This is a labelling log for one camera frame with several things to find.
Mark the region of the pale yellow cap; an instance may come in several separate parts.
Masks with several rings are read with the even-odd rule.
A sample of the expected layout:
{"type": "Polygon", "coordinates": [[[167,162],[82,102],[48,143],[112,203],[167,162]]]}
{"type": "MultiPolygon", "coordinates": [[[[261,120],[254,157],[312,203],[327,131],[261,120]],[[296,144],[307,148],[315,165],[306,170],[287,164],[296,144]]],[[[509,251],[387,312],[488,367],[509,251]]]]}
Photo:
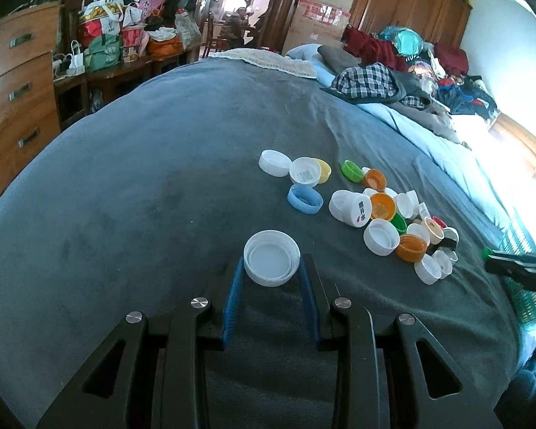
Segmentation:
{"type": "Polygon", "coordinates": [[[317,162],[317,164],[319,164],[320,167],[320,178],[318,180],[318,184],[324,184],[328,181],[332,173],[332,168],[326,161],[317,158],[314,158],[314,160],[317,162]]]}

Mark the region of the lime green cap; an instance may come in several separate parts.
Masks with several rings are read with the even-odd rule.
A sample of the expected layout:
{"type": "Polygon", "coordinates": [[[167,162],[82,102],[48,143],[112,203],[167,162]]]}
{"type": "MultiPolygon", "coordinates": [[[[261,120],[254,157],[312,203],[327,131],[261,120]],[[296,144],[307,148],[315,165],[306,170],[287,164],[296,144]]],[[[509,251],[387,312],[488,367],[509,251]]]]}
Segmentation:
{"type": "Polygon", "coordinates": [[[351,160],[344,160],[341,164],[341,171],[349,181],[360,184],[364,179],[362,168],[351,160]]]}

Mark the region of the pile of clothes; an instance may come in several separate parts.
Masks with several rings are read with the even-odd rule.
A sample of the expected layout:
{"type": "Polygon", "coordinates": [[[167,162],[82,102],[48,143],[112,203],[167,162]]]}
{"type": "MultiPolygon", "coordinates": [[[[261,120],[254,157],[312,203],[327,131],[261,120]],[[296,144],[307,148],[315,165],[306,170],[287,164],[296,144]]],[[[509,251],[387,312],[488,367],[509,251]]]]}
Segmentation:
{"type": "Polygon", "coordinates": [[[387,26],[377,34],[348,26],[343,43],[363,63],[380,62],[415,75],[423,90],[452,115],[478,115],[486,121],[498,116],[496,101],[481,77],[468,75],[468,57],[462,49],[430,44],[412,29],[399,26],[387,26]]]}

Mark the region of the cluttered wooden side table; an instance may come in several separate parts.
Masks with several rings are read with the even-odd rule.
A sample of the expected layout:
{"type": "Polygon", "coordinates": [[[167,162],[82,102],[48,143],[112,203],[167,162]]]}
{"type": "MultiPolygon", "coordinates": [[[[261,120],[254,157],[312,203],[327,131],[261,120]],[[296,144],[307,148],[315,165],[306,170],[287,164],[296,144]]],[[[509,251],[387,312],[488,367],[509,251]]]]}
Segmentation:
{"type": "MultiPolygon", "coordinates": [[[[82,0],[61,0],[59,52],[77,52],[78,12],[82,0]]],[[[175,55],[146,54],[139,59],[104,68],[93,73],[75,75],[54,82],[61,129],[65,131],[78,120],[104,105],[132,92],[141,83],[189,63],[191,50],[175,55]]]]}

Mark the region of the green fabric bag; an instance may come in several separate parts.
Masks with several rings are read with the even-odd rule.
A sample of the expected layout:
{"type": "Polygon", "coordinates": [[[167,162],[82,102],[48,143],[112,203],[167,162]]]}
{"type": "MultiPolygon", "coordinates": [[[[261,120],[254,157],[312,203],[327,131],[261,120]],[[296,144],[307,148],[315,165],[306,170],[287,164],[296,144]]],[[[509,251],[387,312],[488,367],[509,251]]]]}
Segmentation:
{"type": "Polygon", "coordinates": [[[84,52],[84,64],[88,73],[113,67],[120,62],[122,38],[119,35],[102,34],[93,39],[84,52]]]}

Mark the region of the white cap with red print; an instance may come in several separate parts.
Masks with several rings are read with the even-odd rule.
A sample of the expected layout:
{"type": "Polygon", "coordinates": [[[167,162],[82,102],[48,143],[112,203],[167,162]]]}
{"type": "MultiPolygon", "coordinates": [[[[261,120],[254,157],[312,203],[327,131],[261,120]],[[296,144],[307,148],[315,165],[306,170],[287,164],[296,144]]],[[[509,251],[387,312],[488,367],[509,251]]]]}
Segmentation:
{"type": "Polygon", "coordinates": [[[343,222],[353,228],[365,227],[371,218],[371,199],[363,193],[349,192],[342,204],[343,222]]]}

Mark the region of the wooden dresser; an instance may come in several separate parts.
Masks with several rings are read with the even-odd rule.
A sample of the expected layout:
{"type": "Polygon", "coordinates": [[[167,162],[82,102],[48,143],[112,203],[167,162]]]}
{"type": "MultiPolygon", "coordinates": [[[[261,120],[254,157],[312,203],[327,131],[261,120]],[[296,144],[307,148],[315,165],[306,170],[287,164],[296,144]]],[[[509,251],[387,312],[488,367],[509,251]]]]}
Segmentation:
{"type": "Polygon", "coordinates": [[[53,54],[60,4],[49,2],[0,20],[0,195],[61,132],[53,54]]]}

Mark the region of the plaid shirt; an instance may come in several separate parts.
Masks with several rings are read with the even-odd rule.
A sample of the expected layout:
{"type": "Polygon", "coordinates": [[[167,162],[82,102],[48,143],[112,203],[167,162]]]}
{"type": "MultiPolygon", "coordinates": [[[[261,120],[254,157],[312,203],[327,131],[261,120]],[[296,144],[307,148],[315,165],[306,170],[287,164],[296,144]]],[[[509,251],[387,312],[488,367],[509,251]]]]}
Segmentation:
{"type": "Polygon", "coordinates": [[[392,104],[407,94],[397,75],[381,63],[344,69],[332,80],[329,90],[353,104],[392,104]]]}

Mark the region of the orange cap right pile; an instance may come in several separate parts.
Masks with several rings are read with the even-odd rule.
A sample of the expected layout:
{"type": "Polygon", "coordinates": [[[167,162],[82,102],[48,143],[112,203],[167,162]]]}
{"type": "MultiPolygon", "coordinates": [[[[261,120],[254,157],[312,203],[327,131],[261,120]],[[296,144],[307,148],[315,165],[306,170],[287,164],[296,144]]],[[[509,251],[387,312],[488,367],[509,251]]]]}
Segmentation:
{"type": "Polygon", "coordinates": [[[395,250],[396,255],[403,261],[415,263],[421,261],[426,254],[428,243],[418,235],[400,236],[400,243],[395,250]]]}

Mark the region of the white ridged cap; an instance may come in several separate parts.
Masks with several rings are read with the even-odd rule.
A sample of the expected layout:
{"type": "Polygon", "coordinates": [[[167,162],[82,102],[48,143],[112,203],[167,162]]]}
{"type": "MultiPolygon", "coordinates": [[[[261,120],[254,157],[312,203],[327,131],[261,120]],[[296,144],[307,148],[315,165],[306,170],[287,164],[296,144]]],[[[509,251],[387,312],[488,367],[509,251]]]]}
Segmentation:
{"type": "Polygon", "coordinates": [[[287,283],[296,273],[301,252],[295,240],[282,231],[255,233],[243,251],[244,268],[258,285],[276,288],[287,283]]]}

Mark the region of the light blue cap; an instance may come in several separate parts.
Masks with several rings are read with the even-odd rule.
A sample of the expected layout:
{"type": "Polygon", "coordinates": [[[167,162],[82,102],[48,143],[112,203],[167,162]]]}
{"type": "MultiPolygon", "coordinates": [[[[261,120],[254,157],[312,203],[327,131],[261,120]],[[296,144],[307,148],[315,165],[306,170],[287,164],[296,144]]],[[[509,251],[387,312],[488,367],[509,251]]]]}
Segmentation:
{"type": "Polygon", "coordinates": [[[288,190],[287,202],[303,214],[316,215],[322,208],[323,197],[310,186],[293,184],[288,190]]]}

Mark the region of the teal laundry basket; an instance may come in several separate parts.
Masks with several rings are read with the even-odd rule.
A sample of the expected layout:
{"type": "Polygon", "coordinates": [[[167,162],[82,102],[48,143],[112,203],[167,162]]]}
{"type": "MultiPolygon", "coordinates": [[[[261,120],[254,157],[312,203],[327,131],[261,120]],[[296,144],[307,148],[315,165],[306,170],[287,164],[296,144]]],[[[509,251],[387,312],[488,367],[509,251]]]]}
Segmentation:
{"type": "MultiPolygon", "coordinates": [[[[510,217],[498,249],[516,256],[536,255],[536,243],[518,214],[510,217]]],[[[536,333],[536,292],[528,291],[512,280],[506,280],[505,287],[522,328],[529,333],[536,333]]]]}

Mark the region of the cardboard box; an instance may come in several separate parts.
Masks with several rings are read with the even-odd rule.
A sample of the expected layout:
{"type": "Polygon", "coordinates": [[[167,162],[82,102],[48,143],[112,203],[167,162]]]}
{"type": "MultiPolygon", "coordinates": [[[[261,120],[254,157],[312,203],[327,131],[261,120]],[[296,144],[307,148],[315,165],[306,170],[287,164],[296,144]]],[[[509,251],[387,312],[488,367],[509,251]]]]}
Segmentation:
{"type": "Polygon", "coordinates": [[[299,45],[340,46],[354,0],[296,0],[282,52],[299,45]]]}

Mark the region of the grey bed blanket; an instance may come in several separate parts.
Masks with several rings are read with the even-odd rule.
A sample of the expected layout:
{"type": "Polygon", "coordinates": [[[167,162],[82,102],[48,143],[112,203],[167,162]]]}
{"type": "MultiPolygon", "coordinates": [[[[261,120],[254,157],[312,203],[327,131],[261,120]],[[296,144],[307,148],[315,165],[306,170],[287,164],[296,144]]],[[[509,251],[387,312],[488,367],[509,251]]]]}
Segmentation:
{"type": "Polygon", "coordinates": [[[0,197],[0,395],[27,428],[131,311],[171,312],[257,231],[290,235],[375,318],[416,314],[495,404],[515,374],[521,333],[479,249],[423,284],[412,266],[377,257],[361,231],[327,209],[287,202],[288,177],[262,151],[314,157],[333,171],[324,198],[349,187],[313,149],[314,80],[207,59],[143,83],[78,121],[0,197]]]}

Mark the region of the light blue bed sheet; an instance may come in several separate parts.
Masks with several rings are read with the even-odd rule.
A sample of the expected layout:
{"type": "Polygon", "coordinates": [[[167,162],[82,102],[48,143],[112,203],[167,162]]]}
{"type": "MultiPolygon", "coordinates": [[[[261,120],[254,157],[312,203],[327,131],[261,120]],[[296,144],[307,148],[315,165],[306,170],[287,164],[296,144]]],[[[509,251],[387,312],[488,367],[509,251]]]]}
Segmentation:
{"type": "Polygon", "coordinates": [[[536,227],[475,153],[385,105],[351,105],[325,92],[333,75],[317,45],[300,45],[289,56],[309,62],[317,72],[310,92],[315,152],[336,164],[350,159],[378,168],[390,188],[416,191],[432,215],[459,232],[460,251],[489,246],[536,252],[536,227]]]}

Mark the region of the black cap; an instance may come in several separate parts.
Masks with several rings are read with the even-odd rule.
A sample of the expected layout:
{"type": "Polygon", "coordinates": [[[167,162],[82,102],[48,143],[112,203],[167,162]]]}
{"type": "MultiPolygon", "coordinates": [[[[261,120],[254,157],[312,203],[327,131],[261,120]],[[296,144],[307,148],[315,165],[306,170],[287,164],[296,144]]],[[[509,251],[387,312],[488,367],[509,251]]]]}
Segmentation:
{"type": "Polygon", "coordinates": [[[458,246],[458,241],[453,238],[445,237],[441,240],[441,242],[438,244],[438,247],[440,248],[448,248],[450,250],[455,251],[458,246]]]}

